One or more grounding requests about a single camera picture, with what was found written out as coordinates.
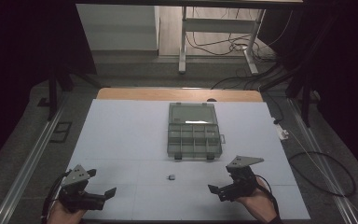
wire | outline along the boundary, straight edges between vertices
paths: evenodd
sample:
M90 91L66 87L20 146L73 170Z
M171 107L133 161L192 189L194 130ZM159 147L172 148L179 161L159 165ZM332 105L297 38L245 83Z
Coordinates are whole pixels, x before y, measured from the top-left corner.
M216 42L211 42L211 43L207 43L207 44L198 44L195 40L195 36L194 36L194 32L193 33L193 41L194 41L194 44L197 46L197 47L203 47L203 46L209 46L209 45L214 45L214 44L220 44L220 43L224 43L224 42L228 42L228 40L219 40L219 41L216 41ZM236 37L232 40L236 41L236 40L240 40L240 39L244 39L245 37L247 37L249 35L243 35L243 36L239 36L239 37Z
M266 184L267 184L267 186L268 186L268 189L269 189L269 192L272 193L272 188L271 188L271 186L269 185L269 182L266 180L266 178L264 178L264 177L261 176L261 175L255 175L255 176L262 178L262 179L264 180L264 182L266 182Z
M275 43L275 42L277 42L279 39L281 39L281 37L283 36L283 34L284 34L284 32L286 31L287 27L289 26L289 22L290 22L290 20L292 19L292 15L293 15L293 10L290 11L289 19L287 20L287 23L286 23L286 25L284 26L284 29L283 29L283 31L281 32L281 34L278 36L278 38L276 38L274 41L272 41L271 43L267 44L266 46L262 47L261 49L266 48L266 47L269 47L270 45L272 45L273 43Z
M283 67L281 68L281 70L279 70L277 73L275 73L274 75L272 75L272 76L270 76L270 77L263 76L264 79L260 80L260 82L267 81L267 80L269 80L270 78L273 78L273 77L279 75L282 70L283 70ZM244 86L244 90L246 90L246 87L247 87L248 84L251 84L251 86L250 86L250 88L249 88L249 90L251 90L251 89L253 88L255 82L256 82L258 79L261 79L261 78L263 78L263 77L255 78L254 80L251 80L251 81L249 81L248 83L246 83L245 86Z
M69 170L66 173L61 174L57 179L54 181L53 185L50 188L50 191L48 192L48 197L46 197L45 201L43 202L43 209L42 209L42 216L41 223L46 224L48 222L48 210L50 208L50 204L56 199L52 199L53 195L57 192L58 188L60 187L60 183L62 182L62 179L71 173L71 170Z
M220 19L223 19L227 15L227 11L228 11L228 7L226 7L226 12Z
M238 14L240 13L240 8L238 8L238 10L237 10L237 15L235 15L235 19L237 19L238 18ZM229 42L231 42L230 41L230 38L231 38L231 33L229 34L229 36L228 36L228 41Z
M207 49L199 48L199 47L196 47L196 46L192 45L192 44L190 43L190 41L188 40L187 34L186 34L186 39L187 39L188 44L189 44L191 47L193 47L194 49L201 49L201 50L206 51L206 52L208 52L208 53L210 53L210 54L212 54L212 55L223 56L223 55L228 55L229 53L231 53L231 52L233 51L233 50L230 50L229 52L226 52L226 53L213 53L213 52L211 52L211 51L209 51L209 50L207 50Z
M225 82L227 80L231 80L231 79L242 79L242 78L246 78L246 77L226 77L226 78L223 78L222 80L216 82L212 87L211 87L211 90L213 90L217 85L219 85L220 83L222 82Z
M250 8L248 8L248 13L249 13L249 18L250 18L251 21L252 21L253 19L252 19L252 13L251 13L251 9L250 9Z
M255 76L251 81L245 83L245 85L243 86L243 89L246 91L246 87L248 86L249 83L252 82L256 82L258 79L262 78L262 77L266 77L267 75L269 75L272 71L274 71L278 66L280 66L279 63L275 63L273 66L270 67L269 70L267 70L264 73L260 73L257 76Z
M316 166L316 168L318 168L319 172L321 172L321 174L324 176L325 179L327 179L330 184L333 186L333 188L335 190L337 190L338 192L340 192L343 195L343 198L348 199L347 197L345 197L345 195L341 192L341 190L333 183L333 181L322 171L322 169L318 166L318 164L316 164L316 162L312 159L312 157L310 156L310 154L308 153L308 151L304 148L304 146L300 143L300 141L297 139L297 137L293 134L293 132L291 132L289 130L290 134L297 140L298 144L301 146L301 148L304 150L305 153L307 153L308 157L310 158L310 160L313 162L313 164ZM358 209L356 206L353 205L353 203L351 203L351 201L347 200L347 202L356 210L356 212L358 212Z
M271 189L271 186L269 185L269 182L261 175L255 175L255 176L262 178L267 183L269 191L265 187L261 186L258 182L256 182L256 187L258 189L260 189L261 191L263 191L269 197L269 199L272 201L272 204L274 205L275 212L279 216L280 214L279 214L278 202L277 202L276 198L274 197L274 195L272 194L272 189Z
M312 184L312 186L316 187L317 189L320 189L324 192L327 192L329 194L333 194L335 196L338 196L338 197L350 197L352 196L355 191L356 191L356 184L354 182L354 179L353 179L353 176L351 175L351 173L347 170L347 168L345 168L344 165L342 165L342 163L340 163L339 161L337 161L336 159L334 159L333 157L325 154L325 153L322 153L322 152L317 152L317 151L307 151L303 146L302 144L298 141L298 139L296 138L296 136L290 132L292 134L292 136L297 140L297 142L301 145L302 149L304 150L304 152L300 152L300 153L297 153L295 154L294 156L290 157L288 159L289 161L289 164L293 166L293 164L291 163L291 160L299 155L303 155L303 154L307 154L310 158L310 160L313 162L313 164L316 166L316 168L318 168L318 170L322 173L322 175L330 181L330 183L332 184L332 186L339 192L339 194L336 194L334 192L331 192L331 191L328 191L328 190L325 190L325 189L322 189L318 186L316 186L314 183L312 183L310 180L308 180L305 176L303 176L300 172L298 172L301 176L303 176L308 182L310 182L310 184ZM352 182L352 191L350 193L347 193L347 194L344 194L343 192L341 192L341 190L333 183L333 181L330 180L330 178L322 171L322 169L318 166L318 164L316 164L316 162L312 159L312 157L310 156L310 154L317 154L317 155L322 155L322 156L325 156L333 161L335 161L339 166L341 166L343 168L343 170L348 174L348 176L350 177L351 179L351 182Z
M234 89L234 88L236 88L236 87L240 86L240 84L242 84L242 82L243 82L243 80L241 80L241 82L239 82L239 83L235 84L234 86L225 87L225 88L223 88L223 90Z
M281 122L282 120L284 120L284 114L283 111L281 109L281 107L279 106L279 104L274 100L274 98L272 98L271 95L269 95L269 93L266 91L266 95L272 100L272 102L278 107L279 112L281 113L281 118L280 119L275 119L274 120L274 124L278 124L279 122Z
M194 18L194 10L196 11L197 16L200 17L200 14L199 14L199 12L197 11L197 8L196 8L196 7L193 7L193 18Z
M244 77L254 77L254 76L252 76L252 75L249 75L249 73L246 71L246 68L245 68L245 67L243 67L243 68L238 68L237 70L235 70L235 76L241 77L241 76L238 74L238 72L241 71L241 70L243 70L243 73L245 74Z

metal rail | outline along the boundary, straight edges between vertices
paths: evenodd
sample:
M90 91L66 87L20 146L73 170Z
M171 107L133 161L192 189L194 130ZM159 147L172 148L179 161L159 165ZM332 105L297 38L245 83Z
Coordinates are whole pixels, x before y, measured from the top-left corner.
M298 126L300 127L301 132L304 134L304 137L309 145L310 149L317 152L322 152L321 148L319 147L318 142L316 141L315 136L312 133L312 130L307 127L307 125L302 120L299 114L298 106L293 102L293 100L288 98L288 103L290 108L292 109L293 114L295 115L296 121ZM321 170L326 174L325 182L327 187L330 191L342 194L343 190L342 187L339 185L336 176L334 175L333 170L331 169L328 161L325 158L318 158L319 163L321 164ZM333 197L336 205L338 207L339 212L342 215L345 223L358 224L358 217L355 215L351 202L348 198L340 198L340 197Z
M62 93L62 102L60 103L59 109L52 120L47 121L45 127L43 128L42 133L34 144L33 149L31 150L28 158L25 163L22 165L19 174L14 180L13 184L10 187L10 190L7 193L6 198L1 203L0 206L0 224L8 223L11 216L13 215L14 210L16 209L17 204L20 201L21 195L23 194L25 187L27 186L29 180L31 179L34 169L39 162L40 157L43 154L43 151L48 144L48 140L54 132L54 128L62 115L62 111L66 104L67 99L69 98L69 93Z

black cable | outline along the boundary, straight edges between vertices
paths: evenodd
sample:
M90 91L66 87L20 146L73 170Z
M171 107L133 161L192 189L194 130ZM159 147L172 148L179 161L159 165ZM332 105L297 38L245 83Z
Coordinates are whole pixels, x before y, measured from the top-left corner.
M258 80L260 83L263 83L263 82L265 82L265 81L267 81L267 80L269 80L269 79L271 79L271 78L276 77L277 75L279 75L279 74L283 71L283 68L284 68L284 67L282 67L281 70L279 70L278 72L276 72L276 73L273 74L272 76L270 76L270 75L268 74L267 76L261 77L261 78L263 78L262 80L259 80L259 79L261 79L261 78L258 78L257 80ZM255 84L255 82L256 82L257 80L251 80L251 81L249 81L249 83L246 84L246 86L247 86L248 84L251 83L251 86L250 86L249 90L251 90L251 89L253 88L253 86L254 86L254 84Z
M249 36L249 35L242 35L242 36L239 36L239 37L235 37L235 38L233 38L232 40L237 41L237 40L240 40L240 39L244 39L246 36ZM195 37L194 37L194 32L193 32L193 42L194 42L194 44L195 44L197 47L204 47L204 46L209 46L209 45L215 45L215 44L220 44L220 43L228 42L228 40L219 40L219 41L211 42L211 43L207 43L207 44L198 44L198 43L196 42L196 39L195 39Z
M238 14L239 14L239 13L240 13L240 8L238 8L238 10L237 10L237 15L235 15L235 19L238 18ZM230 38L231 38L231 33L230 33L229 36L228 36L228 42L232 43L232 42L230 41Z
M235 84L234 86L230 86L230 87L225 87L222 90L229 90L229 89L234 89L238 86L240 86L240 84L242 84L243 80L241 80L239 83Z
M42 216L40 217L42 224L48 223L48 210L49 210L50 204L55 201L52 198L53 198L54 194L57 192L58 188L60 187L62 179L64 177L68 176L69 173L71 173L71 170L69 170L66 173L61 174L59 177L57 177L57 179L54 181L53 185L51 186L50 191L48 192L48 197L46 197L45 201L43 202Z
M291 57L298 51L304 50L304 48L308 45L308 43L311 42L317 36L317 34L318 34L318 30L316 30L316 29L313 32L310 32L310 34L307 35L307 37L303 40L302 44L299 44L300 47L295 48L282 56L275 56L275 58L262 58L258 53L260 51L260 49L262 49L260 47L257 48L256 52L253 51L253 54L255 56L255 59L259 62L281 62L281 63L290 62L286 59Z
M308 178L305 177L305 175L303 175L301 172L299 172L299 170L292 164L291 160L294 159L295 157L297 156L300 156L300 155L304 155L304 154L316 154L316 155L320 155L320 156L325 156L326 158L329 158L331 159L332 161L336 162L344 171L345 173L347 173L348 177L351 179L351 183L352 183L352 190L349 192L349 193L345 193L345 194L338 194L338 193L335 193L335 192L332 192L330 190L327 190L327 189L323 189L319 186L317 186L315 183L313 183L312 181L310 181ZM326 192L328 194L331 194L331 195L334 195L334 196L338 196L338 197L342 197L342 198L348 198L348 197L351 197L352 195L354 195L356 193L356 182L354 181L354 178L353 176L351 175L351 173L348 171L347 168L345 168L345 166L337 161L336 159L334 159L333 157L327 155L327 154L324 154L322 152L316 152L316 151L307 151L307 152L300 152L300 153L297 153L296 155L290 157L288 159L289 161L289 164L293 167L293 169L295 169L299 175L301 175L305 180L307 180L313 187L315 187L316 189L319 189L323 192Z
M270 69L267 70L266 72L258 74L258 75L255 76L251 81L246 82L245 85L243 86L243 89L246 91L246 87L248 86L249 83L251 83L251 82L256 82L258 79L269 75L269 74L270 74L272 71L274 71L278 66L280 66L280 64L279 64L279 63L275 63L275 64L272 65L272 66L270 67Z
M250 19L251 19L251 21L252 21L253 19L252 19L251 9L250 9L250 8L248 8L248 10L249 10L249 11L248 11L248 13L249 13L249 18L250 18Z
M228 7L226 7L225 14L223 14L223 16L220 19L223 19L227 15L227 11L228 11Z
M187 39L188 44L189 44L191 47L193 47L194 49L201 49L201 50L204 50L204 51L206 51L206 52L208 52L208 53L210 53L210 54L213 54L213 55L222 56L222 55L228 55L229 53L232 52L232 50L231 50L231 51L226 52L226 53L213 53L213 52L210 52L210 51L207 50L207 49L199 48L199 47L196 47L196 46L192 45L192 44L190 43L190 41L188 40L187 34L186 34L186 39Z
M238 71L242 71L243 70L243 73L245 74L245 76L243 77L254 77L254 76L249 76L248 72L246 71L246 68L243 67L243 68L238 68L237 70L235 70L235 76L237 77L241 77L238 75Z
M216 82L212 87L211 87L211 90L213 90L217 85L219 85L220 83L222 82L225 82L227 80L231 80L231 79L240 79L240 80L246 80L246 79L254 79L254 80L258 80L260 79L261 77L264 77L268 74L270 74L273 70L275 70L279 65L277 63L275 63L274 65L272 65L270 67L269 70L267 70L266 72L264 73L260 73L258 75L255 75L255 76L251 76L251 77L238 77L238 75L236 77L226 77L226 78L223 78L222 80Z
M278 107L279 112L281 113L281 118L274 120L274 124L278 124L279 122L281 122L282 120L284 120L283 111L282 111L281 107L278 105L278 103L274 100L274 98L272 98L271 95L269 95L269 93L268 93L267 91L266 91L266 94L267 94L267 96L272 100L272 102Z
M199 12L197 11L197 8L196 8L196 7L193 7L193 18L194 18L194 10L196 10L197 16L200 17L200 14L199 14Z
M274 195L272 194L272 189L271 189L271 186L269 185L269 182L261 175L255 175L255 176L262 178L267 183L267 185L269 187L269 191L265 187L261 186L258 182L256 182L256 184L257 184L256 187L258 189L260 189L261 191L263 191L271 199L272 204L274 205L275 212L277 213L277 216L279 216L278 202L277 202L276 198L274 197Z

small object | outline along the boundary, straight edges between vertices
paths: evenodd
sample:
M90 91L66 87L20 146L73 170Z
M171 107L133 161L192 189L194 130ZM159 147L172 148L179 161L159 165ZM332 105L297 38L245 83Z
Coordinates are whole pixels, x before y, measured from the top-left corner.
M274 123L274 125L277 129L277 134L278 134L279 138L281 139L281 141L289 138L289 132L284 130L279 123Z
M169 180L175 180L175 175L169 175L169 176L167 177L167 179L169 179Z

